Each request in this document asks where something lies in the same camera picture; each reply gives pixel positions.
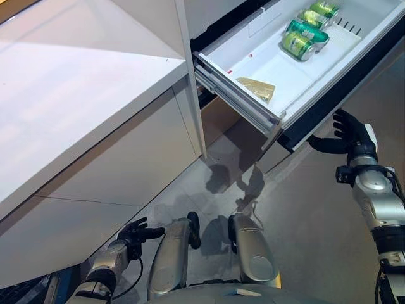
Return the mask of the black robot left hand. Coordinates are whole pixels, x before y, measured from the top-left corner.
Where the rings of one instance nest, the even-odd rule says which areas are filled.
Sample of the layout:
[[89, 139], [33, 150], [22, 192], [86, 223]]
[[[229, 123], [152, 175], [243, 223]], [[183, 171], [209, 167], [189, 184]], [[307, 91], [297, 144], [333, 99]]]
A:
[[127, 224], [117, 236], [127, 245], [128, 256], [131, 260], [139, 259], [142, 256], [142, 244], [150, 239], [160, 238], [165, 233], [164, 227], [149, 228], [147, 217], [142, 217]]

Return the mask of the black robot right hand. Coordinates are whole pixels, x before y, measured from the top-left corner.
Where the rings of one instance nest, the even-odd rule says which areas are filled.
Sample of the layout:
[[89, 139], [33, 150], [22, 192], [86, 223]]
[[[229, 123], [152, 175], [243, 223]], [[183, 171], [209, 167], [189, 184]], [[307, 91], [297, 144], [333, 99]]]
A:
[[311, 135], [307, 142], [313, 149], [321, 153], [347, 155], [348, 165], [361, 156], [378, 160], [376, 145], [371, 140], [365, 124], [343, 109], [338, 109], [333, 119], [336, 138], [320, 138]]

